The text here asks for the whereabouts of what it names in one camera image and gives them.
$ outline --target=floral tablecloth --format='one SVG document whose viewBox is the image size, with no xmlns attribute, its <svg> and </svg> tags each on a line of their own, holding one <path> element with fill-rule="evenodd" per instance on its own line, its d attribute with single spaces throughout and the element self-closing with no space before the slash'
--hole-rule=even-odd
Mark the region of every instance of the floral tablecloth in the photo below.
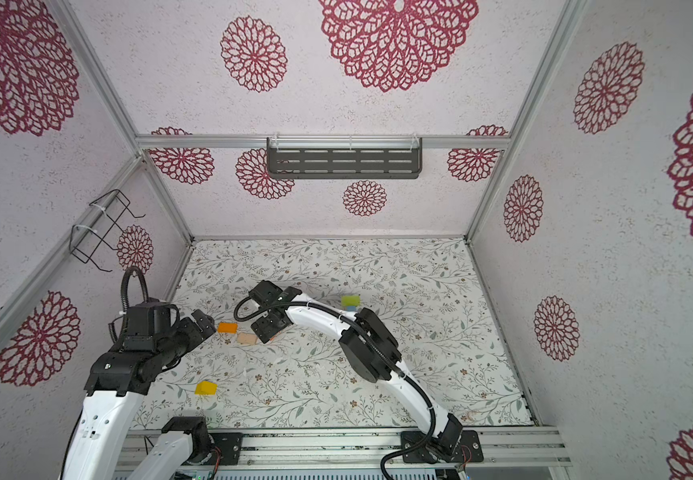
<svg viewBox="0 0 693 480">
<path fill-rule="evenodd" d="M 236 303 L 260 280 L 333 306 L 359 294 L 462 423 L 532 424 L 463 240 L 203 241 L 174 302 L 182 313 L 199 308 L 233 322 Z M 252 332 L 250 322 L 239 331 Z M 194 394 L 202 380 L 218 385 L 216 395 Z M 298 326 L 265 345 L 214 335 L 160 375 L 133 428 L 161 428 L 176 415 L 206 416 L 210 428 L 414 425 L 397 400 L 355 374 L 337 342 Z"/>
</svg>

